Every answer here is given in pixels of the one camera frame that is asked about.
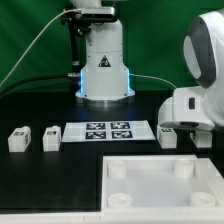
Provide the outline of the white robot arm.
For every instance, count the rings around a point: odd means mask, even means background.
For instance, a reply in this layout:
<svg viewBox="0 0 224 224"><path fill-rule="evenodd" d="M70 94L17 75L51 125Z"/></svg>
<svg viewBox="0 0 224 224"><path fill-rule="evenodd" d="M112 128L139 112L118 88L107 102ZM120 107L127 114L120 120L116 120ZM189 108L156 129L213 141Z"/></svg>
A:
<svg viewBox="0 0 224 224"><path fill-rule="evenodd" d="M158 112L165 128L224 130L224 8L196 17L183 41L195 87L177 88Z"/></svg>

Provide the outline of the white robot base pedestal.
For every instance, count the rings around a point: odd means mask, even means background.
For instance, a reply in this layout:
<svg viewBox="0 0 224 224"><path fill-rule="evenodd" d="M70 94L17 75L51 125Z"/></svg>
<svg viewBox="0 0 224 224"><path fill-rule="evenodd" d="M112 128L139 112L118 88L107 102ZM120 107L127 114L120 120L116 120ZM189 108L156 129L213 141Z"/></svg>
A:
<svg viewBox="0 0 224 224"><path fill-rule="evenodd" d="M69 0L74 9L103 6L102 0ZM86 64L81 69L78 103L114 107L133 101L129 69L123 62L123 26L115 22L92 23L86 30Z"/></svg>

